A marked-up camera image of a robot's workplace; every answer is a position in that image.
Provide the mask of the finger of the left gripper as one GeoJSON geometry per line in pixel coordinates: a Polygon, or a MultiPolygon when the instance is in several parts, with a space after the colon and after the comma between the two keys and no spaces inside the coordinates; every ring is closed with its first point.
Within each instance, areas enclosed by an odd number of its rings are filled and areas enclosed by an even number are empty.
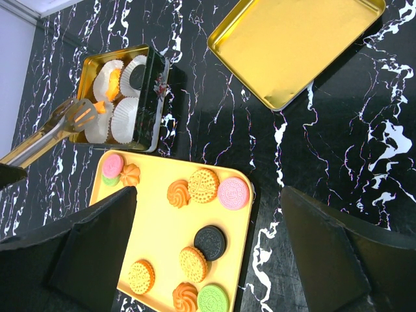
{"type": "Polygon", "coordinates": [[[26,170],[20,167],[0,164],[0,189],[4,189],[25,178],[27,178],[26,170]]]}

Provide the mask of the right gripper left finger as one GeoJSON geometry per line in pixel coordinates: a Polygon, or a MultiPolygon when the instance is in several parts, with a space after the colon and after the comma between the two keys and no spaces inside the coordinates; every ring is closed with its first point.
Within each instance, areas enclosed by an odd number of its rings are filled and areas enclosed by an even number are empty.
{"type": "Polygon", "coordinates": [[[137,207],[124,187],[1,241],[2,311],[110,311],[137,207]]]}

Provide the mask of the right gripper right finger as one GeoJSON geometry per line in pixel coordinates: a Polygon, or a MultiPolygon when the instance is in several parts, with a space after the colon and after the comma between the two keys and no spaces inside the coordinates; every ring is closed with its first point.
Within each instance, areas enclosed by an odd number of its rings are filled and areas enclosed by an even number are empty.
{"type": "Polygon", "coordinates": [[[283,188],[281,208],[310,311],[415,310],[415,238],[294,187],[283,188]]]}

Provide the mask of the metal serving tongs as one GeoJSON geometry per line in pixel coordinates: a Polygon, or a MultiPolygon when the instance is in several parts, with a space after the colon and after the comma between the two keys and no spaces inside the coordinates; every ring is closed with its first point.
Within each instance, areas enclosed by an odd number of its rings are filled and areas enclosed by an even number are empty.
{"type": "Polygon", "coordinates": [[[69,98],[47,122],[1,159],[2,164],[27,168],[65,138],[96,124],[98,112],[89,99],[69,98]]]}

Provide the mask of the orange fish cookie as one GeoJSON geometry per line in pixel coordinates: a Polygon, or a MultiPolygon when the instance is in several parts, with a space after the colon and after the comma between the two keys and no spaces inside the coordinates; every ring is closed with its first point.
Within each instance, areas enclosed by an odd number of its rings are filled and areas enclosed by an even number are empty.
{"type": "Polygon", "coordinates": [[[106,106],[105,106],[105,101],[98,101],[98,102],[94,103],[93,106],[97,110],[98,114],[105,114],[106,111],[107,111],[106,106]]]}
{"type": "Polygon", "coordinates": [[[121,69],[117,68],[111,71],[109,75],[109,84],[107,91],[105,92],[106,97],[109,101],[114,101],[120,93],[120,76],[121,69]]]}

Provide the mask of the gold tin lid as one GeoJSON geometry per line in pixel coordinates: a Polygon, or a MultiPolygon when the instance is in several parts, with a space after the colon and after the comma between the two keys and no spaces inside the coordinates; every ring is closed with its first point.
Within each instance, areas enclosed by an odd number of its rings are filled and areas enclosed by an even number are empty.
{"type": "Polygon", "coordinates": [[[385,7],[385,1],[239,1],[207,46],[264,106],[280,111],[385,7]]]}

